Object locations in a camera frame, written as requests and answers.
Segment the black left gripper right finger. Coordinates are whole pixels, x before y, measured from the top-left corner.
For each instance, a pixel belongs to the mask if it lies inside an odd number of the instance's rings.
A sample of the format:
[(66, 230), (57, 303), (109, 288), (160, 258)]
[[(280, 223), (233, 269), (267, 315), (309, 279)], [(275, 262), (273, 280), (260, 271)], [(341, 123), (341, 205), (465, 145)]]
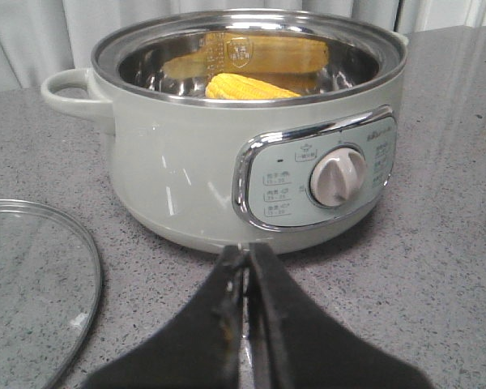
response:
[(322, 310), (266, 244), (248, 257), (256, 388), (430, 388), (423, 372), (354, 335)]

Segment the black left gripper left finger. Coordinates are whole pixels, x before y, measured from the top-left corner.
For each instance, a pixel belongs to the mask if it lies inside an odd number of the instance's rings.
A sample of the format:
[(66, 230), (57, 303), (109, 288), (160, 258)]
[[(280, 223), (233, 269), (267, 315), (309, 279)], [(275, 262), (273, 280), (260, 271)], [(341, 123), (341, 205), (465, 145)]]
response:
[(163, 328), (90, 374), (86, 388), (237, 388), (245, 255), (226, 246), (211, 274)]

